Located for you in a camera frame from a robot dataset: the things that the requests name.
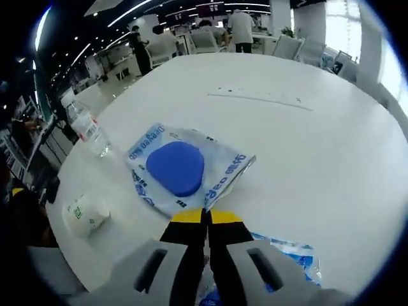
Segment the blue object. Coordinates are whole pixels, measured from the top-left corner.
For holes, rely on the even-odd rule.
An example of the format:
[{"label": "blue object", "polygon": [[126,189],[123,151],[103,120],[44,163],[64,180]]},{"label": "blue object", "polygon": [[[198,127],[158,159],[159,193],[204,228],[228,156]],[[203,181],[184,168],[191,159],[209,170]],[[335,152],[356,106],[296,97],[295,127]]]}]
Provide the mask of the blue object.
[{"label": "blue object", "polygon": [[148,156],[146,169],[175,196],[190,196],[201,186],[204,157],[188,143],[170,142]]}]

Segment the white chair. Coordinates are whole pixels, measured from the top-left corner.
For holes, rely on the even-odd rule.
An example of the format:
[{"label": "white chair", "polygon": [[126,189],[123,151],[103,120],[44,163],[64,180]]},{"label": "white chair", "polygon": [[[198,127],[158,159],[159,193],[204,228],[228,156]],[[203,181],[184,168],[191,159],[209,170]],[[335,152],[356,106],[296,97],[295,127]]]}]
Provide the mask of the white chair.
[{"label": "white chair", "polygon": [[280,57],[281,59],[295,59],[298,55],[299,48],[301,47],[302,43],[302,40],[297,40],[286,35],[281,35],[272,55]]},{"label": "white chair", "polygon": [[352,60],[348,60],[341,67],[338,76],[344,80],[355,84],[357,82],[358,65]]},{"label": "white chair", "polygon": [[59,296],[72,298],[87,292],[58,248],[28,247],[28,253],[39,276]]},{"label": "white chair", "polygon": [[214,53],[226,50],[226,47],[218,47],[214,35],[210,31],[193,31],[191,32],[191,40],[195,47],[195,53]]},{"label": "white chair", "polygon": [[326,48],[326,44],[312,41],[308,38],[299,49],[298,61],[315,67],[321,66],[321,58]]},{"label": "white chair", "polygon": [[146,50],[150,55],[152,68],[162,65],[162,63],[172,59],[173,54],[175,53],[175,51],[169,50],[168,46],[163,41],[151,43],[146,47]]},{"label": "white chair", "polygon": [[333,67],[333,72],[338,75],[340,70],[342,69],[343,65],[345,62],[351,61],[351,55],[339,51],[336,57],[334,58],[334,67]]},{"label": "white chair", "polygon": [[347,54],[343,51],[339,51],[336,57],[334,58],[334,62],[339,62],[341,64],[344,64],[347,61],[351,60],[351,55]]}]

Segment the plastic bag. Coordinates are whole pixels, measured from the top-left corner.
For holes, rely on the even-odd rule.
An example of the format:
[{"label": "plastic bag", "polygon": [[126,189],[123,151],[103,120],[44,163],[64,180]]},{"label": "plastic bag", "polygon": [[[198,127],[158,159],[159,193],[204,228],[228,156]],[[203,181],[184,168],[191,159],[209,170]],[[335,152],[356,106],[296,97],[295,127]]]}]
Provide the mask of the plastic bag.
[{"label": "plastic bag", "polygon": [[[320,262],[319,258],[316,257],[316,255],[314,254],[314,250],[310,245],[268,238],[257,233],[251,233],[251,235],[255,240],[268,240],[271,245],[278,248],[290,258],[293,258],[298,265],[303,267],[305,278],[308,281],[314,282],[317,286],[320,286]],[[273,293],[273,289],[268,284],[265,284],[265,290],[269,293]],[[218,294],[217,285],[214,282],[214,275],[210,269],[210,264],[207,264],[204,268],[200,285],[198,287],[196,305],[222,305]]]}]

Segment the plastic bottle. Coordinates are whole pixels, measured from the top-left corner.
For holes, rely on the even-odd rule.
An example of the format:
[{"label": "plastic bottle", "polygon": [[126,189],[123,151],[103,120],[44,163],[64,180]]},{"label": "plastic bottle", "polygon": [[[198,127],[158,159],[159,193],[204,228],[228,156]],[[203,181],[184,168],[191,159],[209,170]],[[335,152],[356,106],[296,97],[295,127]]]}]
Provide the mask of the plastic bottle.
[{"label": "plastic bottle", "polygon": [[88,106],[74,100],[66,107],[66,113],[69,124],[93,154],[103,157],[111,150],[105,132],[92,117]]}]

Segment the paper cup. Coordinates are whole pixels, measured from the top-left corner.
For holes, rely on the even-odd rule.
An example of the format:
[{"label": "paper cup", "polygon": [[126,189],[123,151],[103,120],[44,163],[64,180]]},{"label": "paper cup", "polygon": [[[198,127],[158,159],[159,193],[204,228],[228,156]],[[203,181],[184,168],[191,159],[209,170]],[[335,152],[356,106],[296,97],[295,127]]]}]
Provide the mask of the paper cup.
[{"label": "paper cup", "polygon": [[84,194],[62,210],[62,218],[72,234],[88,237],[107,217],[109,208],[100,200]]}]

